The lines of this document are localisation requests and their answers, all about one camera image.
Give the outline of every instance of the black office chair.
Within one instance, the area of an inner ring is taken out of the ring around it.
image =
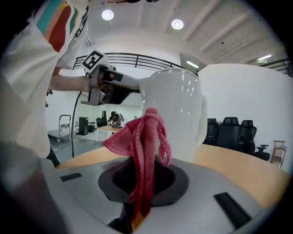
[[[214,145],[215,144],[215,137],[219,130],[219,125],[215,118],[208,118],[207,119],[207,131],[206,131],[206,139],[203,142],[204,144]]]
[[[264,149],[266,149],[267,146],[269,146],[269,145],[268,144],[261,144],[260,147],[257,147],[258,151],[254,152],[253,156],[260,158],[264,161],[270,160],[271,155],[269,153],[264,152]]]
[[[237,117],[225,117],[223,120],[223,123],[226,125],[233,125],[233,126],[239,125]]]
[[[255,143],[253,141],[257,128],[253,126],[252,120],[243,120],[239,128],[239,151],[246,154],[253,154]]]
[[[96,121],[97,121],[98,128],[103,127],[103,126],[107,126],[107,120],[104,118],[97,118]]]
[[[237,117],[224,118],[215,137],[215,146],[238,150],[239,127]]]

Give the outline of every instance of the recessed light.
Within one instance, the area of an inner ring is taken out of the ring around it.
[[[114,13],[110,10],[105,10],[102,12],[102,18],[104,20],[112,20],[114,17]]]
[[[264,57],[261,57],[258,59],[258,61],[262,61],[264,59],[267,59],[267,58],[270,58],[271,57],[271,54],[267,55],[267,56],[264,56]]]
[[[173,20],[171,23],[173,29],[179,30],[184,27],[184,23],[181,20]]]
[[[192,63],[190,61],[187,61],[186,63],[189,64],[190,66],[195,67],[195,68],[199,68],[199,66],[197,66],[196,64],[194,64],[194,63]]]

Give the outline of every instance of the table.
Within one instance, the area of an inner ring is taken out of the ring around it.
[[[105,139],[108,139],[113,133],[119,131],[121,128],[113,128],[111,126],[103,126],[103,127],[100,127],[100,128],[97,128],[97,142],[99,141],[98,137],[99,137],[99,132],[106,132],[106,138]]]
[[[83,166],[123,157],[102,147],[72,158],[57,168]],[[238,151],[211,145],[201,145],[194,163],[220,172],[246,190],[263,207],[280,201],[291,176],[280,168]]]

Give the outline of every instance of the metal railing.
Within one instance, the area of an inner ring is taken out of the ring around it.
[[[111,65],[128,66],[135,68],[149,69],[153,71],[164,68],[184,68],[178,64],[136,53],[106,53]],[[73,69],[81,68],[81,64],[87,56],[80,56],[76,58]]]
[[[273,69],[275,71],[282,72],[290,77],[293,77],[293,65],[291,60],[288,58],[286,59],[281,59],[275,62],[267,63],[261,65],[261,67],[266,67]]]

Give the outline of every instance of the cart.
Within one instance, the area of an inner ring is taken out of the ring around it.
[[[66,124],[60,124],[60,120],[62,117],[64,116],[69,116],[69,123]],[[59,126],[58,126],[58,130],[51,130],[48,131],[48,135],[52,136],[52,137],[56,137],[57,138],[57,142],[61,141],[62,137],[66,137],[68,138],[68,140],[70,140],[70,121],[71,121],[71,115],[60,115],[59,117]]]
[[[280,165],[280,168],[282,168],[285,154],[287,151],[287,146],[284,145],[286,141],[274,140],[273,142],[275,142],[275,144],[273,155],[271,156],[271,163],[276,164],[277,167],[279,167]]]

